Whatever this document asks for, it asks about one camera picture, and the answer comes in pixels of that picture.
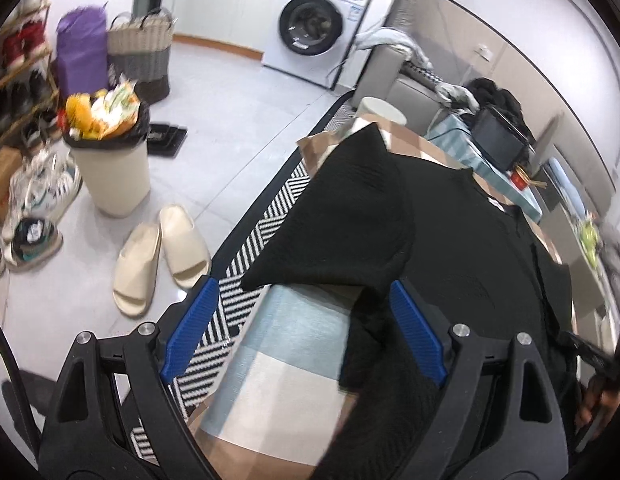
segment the metal bolt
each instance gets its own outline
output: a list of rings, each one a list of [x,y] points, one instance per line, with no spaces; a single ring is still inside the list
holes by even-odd
[[[76,341],[80,344],[80,345],[85,345],[88,341],[90,341],[90,338],[92,337],[92,334],[90,334],[90,332],[81,332],[77,337],[76,337]]]
[[[463,323],[457,323],[452,327],[452,332],[454,332],[457,337],[468,337],[470,335],[470,327]]]
[[[142,323],[139,325],[138,330],[141,335],[150,335],[152,332],[154,332],[154,323]]]
[[[517,334],[517,341],[519,341],[522,345],[528,346],[532,343],[532,338],[530,334],[526,334],[525,332],[519,332]]]

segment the wall outlet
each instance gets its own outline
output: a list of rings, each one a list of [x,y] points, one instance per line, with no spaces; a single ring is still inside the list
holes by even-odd
[[[478,44],[474,50],[479,56],[483,57],[488,63],[492,61],[494,53],[484,44]]]

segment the checkered tablecloth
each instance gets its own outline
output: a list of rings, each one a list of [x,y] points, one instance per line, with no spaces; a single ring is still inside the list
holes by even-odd
[[[486,161],[479,149],[472,143],[468,127],[457,116],[446,117],[426,134],[425,139],[463,165],[472,168],[495,190],[518,205],[533,222],[538,223],[541,220],[541,208],[530,188],[527,187],[520,191],[506,174],[501,173]]]

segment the wooden baseboard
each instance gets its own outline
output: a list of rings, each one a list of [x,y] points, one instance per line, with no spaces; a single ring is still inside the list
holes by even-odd
[[[259,50],[253,50],[244,46],[233,45],[231,43],[224,43],[223,41],[205,40],[203,38],[196,38],[194,36],[186,36],[185,34],[175,34],[173,40],[176,43],[186,43],[190,45],[205,46],[208,48],[216,48],[217,50],[223,50],[238,56],[249,57],[250,59],[256,59],[261,61],[263,52]]]

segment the white cabinet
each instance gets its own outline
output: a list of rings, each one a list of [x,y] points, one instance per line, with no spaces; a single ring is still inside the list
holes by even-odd
[[[176,32],[228,42],[237,6],[238,0],[176,0]]]
[[[230,43],[263,52],[270,31],[279,22],[280,0],[239,0]]]
[[[280,0],[175,0],[175,32],[263,52]]]

